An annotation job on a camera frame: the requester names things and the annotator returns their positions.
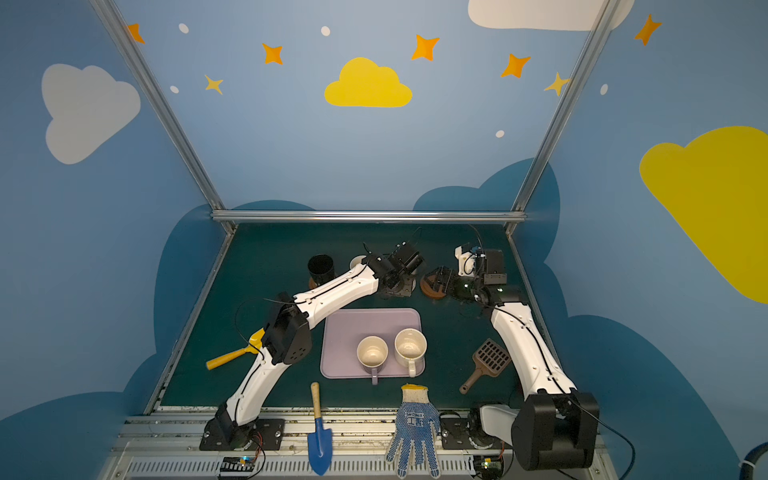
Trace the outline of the lilac mug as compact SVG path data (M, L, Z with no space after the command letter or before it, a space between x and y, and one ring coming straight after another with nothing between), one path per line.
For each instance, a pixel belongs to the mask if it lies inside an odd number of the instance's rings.
M361 366L371 377L371 383L376 386L379 383L380 370L389 355L387 343L381 337L367 336L359 342L356 355Z

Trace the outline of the black mug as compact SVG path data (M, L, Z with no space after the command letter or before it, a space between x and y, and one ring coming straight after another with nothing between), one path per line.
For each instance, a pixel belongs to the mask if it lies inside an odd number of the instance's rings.
M318 286L326 284L336 278L334 261L329 255L314 255L309 259L307 268L310 277L314 278Z

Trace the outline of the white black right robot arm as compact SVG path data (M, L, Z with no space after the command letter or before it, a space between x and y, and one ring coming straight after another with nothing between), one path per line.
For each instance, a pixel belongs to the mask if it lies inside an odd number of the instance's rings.
M457 268L438 269L442 294L473 302L489 316L520 381L519 410L501 404L479 408L479 428L510 445L526 471L592 466L599 405L581 392L551 353L534 321L527 294L507 284L503 252L455 248Z

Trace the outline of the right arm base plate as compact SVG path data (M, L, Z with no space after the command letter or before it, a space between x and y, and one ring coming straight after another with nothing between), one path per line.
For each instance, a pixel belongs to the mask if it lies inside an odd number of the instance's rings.
M512 446L490 436L475 417L441 417L440 439L445 450L501 450Z

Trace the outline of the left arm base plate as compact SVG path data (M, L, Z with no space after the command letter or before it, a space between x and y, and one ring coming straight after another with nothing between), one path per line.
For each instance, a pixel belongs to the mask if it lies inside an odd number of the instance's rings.
M199 444L201 451L265 451L279 450L285 429L284 419L257 419L235 426L223 418L214 418L204 427Z

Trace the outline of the light blue mug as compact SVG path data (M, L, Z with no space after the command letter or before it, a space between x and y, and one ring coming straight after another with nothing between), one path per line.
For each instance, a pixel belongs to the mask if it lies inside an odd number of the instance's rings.
M350 263L349 263L349 268L350 269L354 269L354 268L356 268L359 265L364 265L365 261L366 261L366 258L367 258L366 255L358 255L358 256L354 257L350 261Z

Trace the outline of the white mug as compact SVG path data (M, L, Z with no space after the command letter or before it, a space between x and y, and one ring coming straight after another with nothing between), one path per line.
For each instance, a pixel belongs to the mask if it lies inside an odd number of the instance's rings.
M424 357L428 343L424 334L414 328L401 330L394 340L396 361L410 378L419 376L424 370Z

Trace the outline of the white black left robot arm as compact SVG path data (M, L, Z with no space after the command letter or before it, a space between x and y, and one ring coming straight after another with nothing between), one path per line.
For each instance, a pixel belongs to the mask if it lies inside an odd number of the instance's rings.
M260 330L256 359L235 392L218 407L203 430L204 451L241 449L253 436L264 402L289 366L311 351L312 330L329 315L374 294L393 296L415 286L423 257L402 242L386 255L368 253L360 264L309 291L280 294L273 318Z

